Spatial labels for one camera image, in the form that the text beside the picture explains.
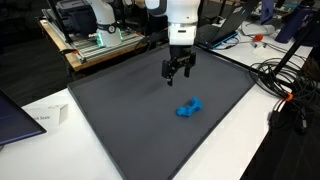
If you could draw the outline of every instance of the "laptop screen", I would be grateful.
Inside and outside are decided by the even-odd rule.
[[[0,146],[45,132],[43,127],[0,90]]]
[[[221,38],[225,38],[226,36],[230,35],[230,33],[233,33],[235,30],[237,30],[242,22],[248,18],[259,1],[260,0],[250,0],[243,5],[233,7],[228,18],[215,37],[215,40],[221,40]]]

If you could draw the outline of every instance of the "cable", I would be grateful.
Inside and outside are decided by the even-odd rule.
[[[252,43],[252,41],[243,41],[238,42],[237,44],[245,44],[245,43]]]
[[[143,48],[140,48],[140,49],[138,50],[138,46],[143,44],[143,43],[142,43],[143,40],[144,40],[144,39],[142,38],[142,39],[136,44],[136,46],[134,47],[133,52],[134,52],[135,54],[139,54],[139,53],[142,52]]]
[[[310,108],[314,112],[319,111],[320,94],[317,90],[318,82],[311,80],[302,68],[290,61],[275,75],[273,70],[280,60],[280,58],[272,58],[262,63],[253,64],[249,70],[250,76],[261,89],[280,99],[269,119],[270,126],[273,128],[285,126],[287,122],[280,126],[276,125],[276,123],[278,122],[281,107],[284,103],[288,103],[291,104],[292,110],[297,112],[297,117],[300,116],[303,121],[300,124],[298,123],[298,129],[305,132],[307,113],[304,112],[304,109]],[[289,83],[290,87],[284,85],[283,81]]]
[[[255,24],[256,22],[257,22],[257,21],[250,22],[250,23],[246,24],[246,27],[249,26],[249,25]]]
[[[151,48],[151,43],[148,44],[148,48],[147,48],[146,52],[149,52],[150,48]]]
[[[272,49],[274,49],[276,51],[279,51],[279,52],[282,52],[282,53],[287,53],[288,52],[288,50],[286,50],[284,48],[281,48],[281,47],[278,47],[276,45],[273,45],[273,44],[270,44],[270,43],[266,43],[266,42],[262,42],[262,43],[266,44],[268,47],[270,47],[270,48],[272,48]],[[303,56],[300,56],[300,55],[297,55],[297,54],[294,54],[294,56],[299,57],[304,61],[306,61],[306,59],[307,59],[306,57],[303,57]]]

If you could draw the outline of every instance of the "white table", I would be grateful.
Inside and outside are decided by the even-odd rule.
[[[279,46],[288,49],[290,44]],[[239,44],[219,53],[247,65],[263,60],[253,55],[249,48],[253,47]],[[307,57],[310,50],[300,48],[299,53]],[[175,179],[239,179],[268,132],[268,114],[277,101],[255,85],[214,129]],[[69,105],[69,118],[45,135],[5,146],[0,152],[0,179],[121,179],[67,89],[27,107],[56,104]]]
[[[240,39],[240,42],[248,42],[248,41],[252,41],[251,37],[248,36],[244,36],[241,33],[241,30],[238,30],[238,38]],[[290,47],[293,45],[294,41],[291,40],[289,43],[287,44],[282,44],[282,43],[278,43],[274,40],[274,37],[271,36],[264,36],[263,37],[263,42],[269,43],[269,44],[273,44],[275,46],[284,48],[286,50],[289,50]],[[223,56],[226,56],[230,59],[233,59],[235,61],[238,61],[242,64],[245,64],[247,66],[251,66],[254,63],[261,63],[263,61],[265,61],[266,59],[261,57],[260,55],[257,55],[256,53],[254,53],[256,49],[250,44],[250,43],[239,43],[237,44],[235,47],[232,47],[228,50],[213,50],[214,52],[217,52]],[[308,57],[310,52],[311,52],[312,48],[310,47],[306,47],[306,46],[300,46],[300,48],[297,50],[297,52],[295,54],[299,55],[299,56],[303,56],[303,57]],[[265,48],[265,52],[270,54],[270,57],[272,58],[282,58],[284,56],[284,53],[278,52],[270,47],[266,47]],[[304,61],[296,56],[293,56],[290,59],[291,62],[296,63],[297,65],[301,66],[304,64]]]

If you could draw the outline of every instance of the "gray mat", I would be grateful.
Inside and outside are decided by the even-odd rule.
[[[173,178],[254,84],[247,70],[196,52],[190,78],[178,72],[173,87],[160,76],[168,48],[69,85],[124,179]],[[178,117],[176,109],[192,97],[198,97],[204,109],[191,118]]]

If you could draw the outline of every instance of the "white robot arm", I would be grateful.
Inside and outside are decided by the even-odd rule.
[[[108,4],[113,0],[87,0],[97,18],[99,46],[114,47],[121,44],[121,32],[117,27],[113,9]]]
[[[153,16],[168,17],[170,45],[193,45],[200,0],[146,0]]]
[[[153,16],[168,17],[170,61],[163,61],[162,76],[172,86],[174,74],[185,68],[189,77],[195,65],[196,53],[191,51],[196,37],[200,0],[145,0],[148,12]]]

